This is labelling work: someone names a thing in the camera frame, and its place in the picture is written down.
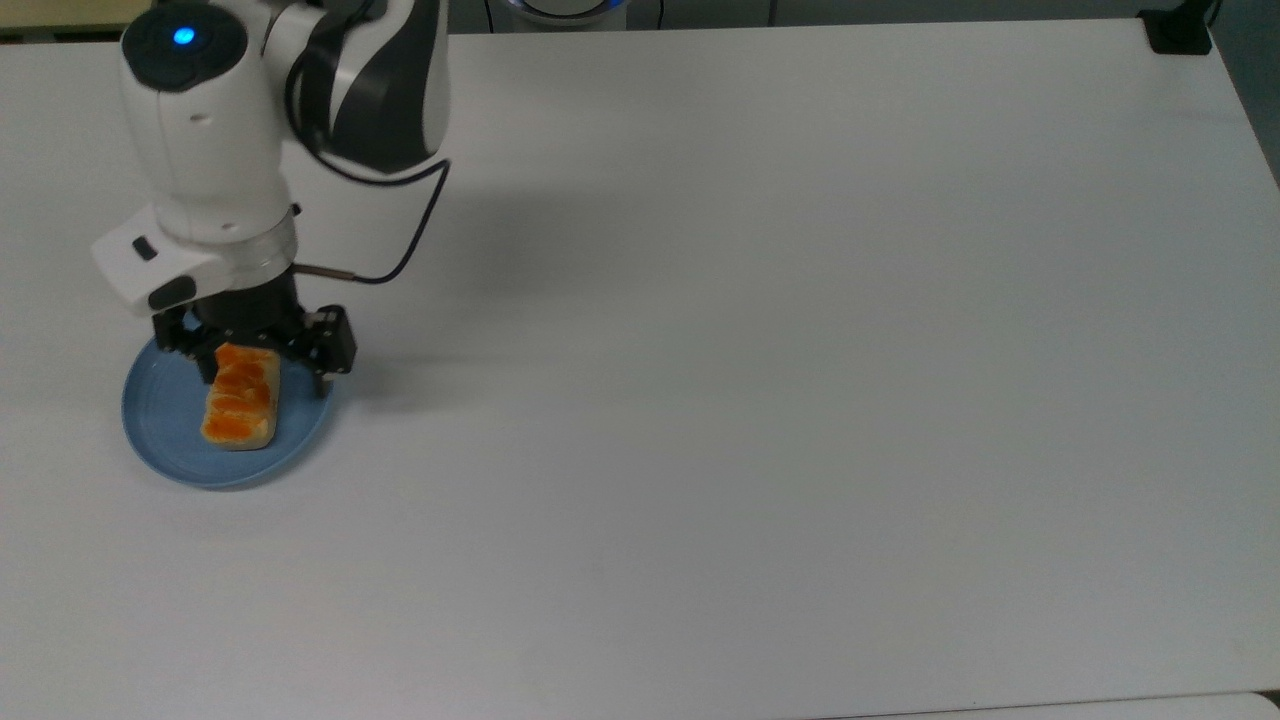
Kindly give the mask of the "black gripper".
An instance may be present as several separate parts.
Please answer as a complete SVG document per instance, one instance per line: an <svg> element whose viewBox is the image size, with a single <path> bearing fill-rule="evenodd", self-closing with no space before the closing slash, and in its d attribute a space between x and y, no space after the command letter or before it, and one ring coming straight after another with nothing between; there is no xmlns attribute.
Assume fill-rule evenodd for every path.
<svg viewBox="0 0 1280 720"><path fill-rule="evenodd" d="M349 373L358 352L346 309L303 307L293 272L247 290L184 299L155 313L154 341L159 350L189 359L205 384L218 378L223 345L274 352L311 373L316 400L330 396L329 375Z"/></svg>

